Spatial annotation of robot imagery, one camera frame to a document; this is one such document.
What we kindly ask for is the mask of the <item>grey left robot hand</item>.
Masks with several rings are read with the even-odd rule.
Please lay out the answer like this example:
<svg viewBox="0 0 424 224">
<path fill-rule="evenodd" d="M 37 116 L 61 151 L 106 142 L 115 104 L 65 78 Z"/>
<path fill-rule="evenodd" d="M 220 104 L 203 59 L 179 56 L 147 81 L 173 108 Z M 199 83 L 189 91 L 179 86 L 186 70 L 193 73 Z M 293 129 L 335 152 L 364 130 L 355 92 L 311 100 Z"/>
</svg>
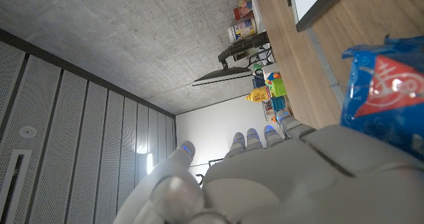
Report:
<svg viewBox="0 0 424 224">
<path fill-rule="evenodd" d="M 278 113 L 234 136 L 202 182 L 185 141 L 146 175 L 116 223 L 422 223 L 423 162 L 358 131 L 314 129 Z"/>
</svg>

